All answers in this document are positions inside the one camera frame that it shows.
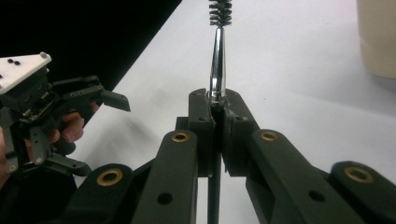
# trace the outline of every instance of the white surface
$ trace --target white surface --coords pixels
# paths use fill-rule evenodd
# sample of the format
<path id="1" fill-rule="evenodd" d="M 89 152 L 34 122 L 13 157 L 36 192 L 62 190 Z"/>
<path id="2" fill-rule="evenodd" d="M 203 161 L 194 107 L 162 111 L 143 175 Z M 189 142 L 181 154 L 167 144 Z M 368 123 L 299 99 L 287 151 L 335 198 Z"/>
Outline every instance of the white surface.
<path id="1" fill-rule="evenodd" d="M 51 61 L 48 54 L 22 55 L 16 57 L 0 58 L 0 94 L 4 94 L 20 84 L 38 69 Z"/>
<path id="2" fill-rule="evenodd" d="M 208 5 L 182 1 L 114 90 L 132 112 L 102 106 L 73 158 L 135 169 L 155 157 L 176 117 L 187 116 L 188 94 L 208 89 L 215 37 Z M 324 171 L 352 160 L 396 182 L 396 81 L 363 67 L 355 1 L 233 1 L 226 35 L 227 88 L 261 128 L 285 134 Z M 197 223 L 206 223 L 203 182 Z M 223 175 L 220 203 L 220 223 L 258 223 L 244 178 Z"/>

